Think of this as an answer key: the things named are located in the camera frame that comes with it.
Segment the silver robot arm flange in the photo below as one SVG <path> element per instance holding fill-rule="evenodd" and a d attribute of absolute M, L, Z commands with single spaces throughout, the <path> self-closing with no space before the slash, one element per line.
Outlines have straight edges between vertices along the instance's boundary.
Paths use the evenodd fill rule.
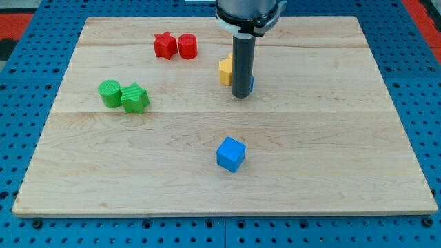
<path fill-rule="evenodd" d="M 286 5 L 277 0 L 216 0 L 216 19 L 236 38 L 262 37 L 278 23 Z"/>

